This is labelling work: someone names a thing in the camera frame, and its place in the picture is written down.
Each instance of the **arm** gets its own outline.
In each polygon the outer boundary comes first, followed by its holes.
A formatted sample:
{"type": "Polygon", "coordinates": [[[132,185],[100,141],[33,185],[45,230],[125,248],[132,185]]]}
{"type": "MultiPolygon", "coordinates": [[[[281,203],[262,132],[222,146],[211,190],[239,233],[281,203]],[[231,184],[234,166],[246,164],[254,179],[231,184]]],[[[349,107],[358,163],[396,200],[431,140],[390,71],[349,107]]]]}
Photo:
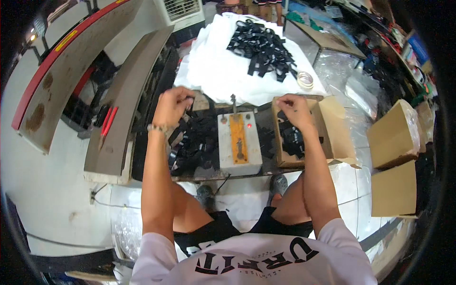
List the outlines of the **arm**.
{"type": "Polygon", "coordinates": [[[336,189],[306,99],[286,94],[277,100],[277,105],[284,111],[288,120],[299,128],[304,138],[306,169],[303,199],[312,218],[315,236],[318,237],[324,225],[341,217],[337,206],[336,189]]]}
{"type": "MultiPolygon", "coordinates": [[[[193,92],[184,87],[160,95],[152,124],[163,128],[177,125],[185,109],[193,103],[193,92]]],[[[152,130],[148,135],[141,194],[143,234],[158,233],[174,242],[171,175],[166,156],[165,134],[152,130]]]]}

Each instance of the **air conditioner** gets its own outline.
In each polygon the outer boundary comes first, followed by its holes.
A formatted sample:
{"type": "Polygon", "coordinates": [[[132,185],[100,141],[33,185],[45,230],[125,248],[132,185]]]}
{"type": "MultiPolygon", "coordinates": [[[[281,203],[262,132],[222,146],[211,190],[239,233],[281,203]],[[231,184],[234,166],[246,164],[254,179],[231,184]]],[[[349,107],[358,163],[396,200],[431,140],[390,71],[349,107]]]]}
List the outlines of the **air conditioner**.
{"type": "Polygon", "coordinates": [[[201,0],[155,0],[167,26],[174,25],[173,32],[204,22],[201,0]]]}

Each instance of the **hand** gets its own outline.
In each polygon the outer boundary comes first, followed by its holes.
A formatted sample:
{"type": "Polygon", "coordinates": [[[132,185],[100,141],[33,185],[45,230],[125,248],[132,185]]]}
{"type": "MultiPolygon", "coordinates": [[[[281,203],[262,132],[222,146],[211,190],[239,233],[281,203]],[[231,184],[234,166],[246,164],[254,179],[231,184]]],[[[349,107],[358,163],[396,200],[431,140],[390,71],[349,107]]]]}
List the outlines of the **hand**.
{"type": "Polygon", "coordinates": [[[193,104],[193,91],[180,86],[166,90],[158,98],[152,123],[159,127],[174,127],[186,109],[193,104]]]}
{"type": "Polygon", "coordinates": [[[308,132],[316,132],[306,98],[295,94],[285,94],[277,99],[276,104],[284,111],[290,123],[297,127],[303,135],[308,132]]]}

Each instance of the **white t-shirt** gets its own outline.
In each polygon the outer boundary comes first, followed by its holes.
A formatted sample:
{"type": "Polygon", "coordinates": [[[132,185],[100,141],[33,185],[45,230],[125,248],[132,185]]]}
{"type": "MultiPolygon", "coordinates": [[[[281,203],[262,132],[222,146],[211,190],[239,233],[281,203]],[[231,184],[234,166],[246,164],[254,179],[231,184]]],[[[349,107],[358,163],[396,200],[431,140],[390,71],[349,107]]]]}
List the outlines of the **white t-shirt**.
{"type": "Polygon", "coordinates": [[[377,284],[367,255],[341,218],[318,240],[245,233],[177,262],[174,244],[146,233],[131,284],[377,284]]]}

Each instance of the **white cloth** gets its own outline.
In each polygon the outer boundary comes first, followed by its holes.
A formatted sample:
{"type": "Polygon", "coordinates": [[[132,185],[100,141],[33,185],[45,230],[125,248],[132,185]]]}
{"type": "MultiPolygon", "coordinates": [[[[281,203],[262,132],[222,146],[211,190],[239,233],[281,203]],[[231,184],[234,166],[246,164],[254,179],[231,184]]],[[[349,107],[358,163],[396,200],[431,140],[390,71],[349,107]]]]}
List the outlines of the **white cloth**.
{"type": "Polygon", "coordinates": [[[197,39],[192,43],[190,54],[185,56],[177,72],[174,85],[202,90],[216,103],[231,104],[231,95],[236,95],[236,103],[250,103],[256,106],[271,102],[275,96],[286,93],[316,94],[327,93],[318,79],[312,65],[299,46],[286,39],[283,46],[292,54],[297,72],[305,71],[314,80],[311,90],[303,90],[296,79],[288,73],[285,80],[278,82],[275,72],[268,72],[259,77],[247,74],[250,59],[240,57],[227,50],[231,37],[236,30],[237,21],[253,19],[283,38],[282,27],[266,22],[251,15],[223,13],[215,15],[212,24],[200,30],[197,39]]]}
{"type": "Polygon", "coordinates": [[[341,218],[318,240],[245,233],[177,262],[174,245],[146,233],[131,284],[377,284],[367,255],[341,218]]]}

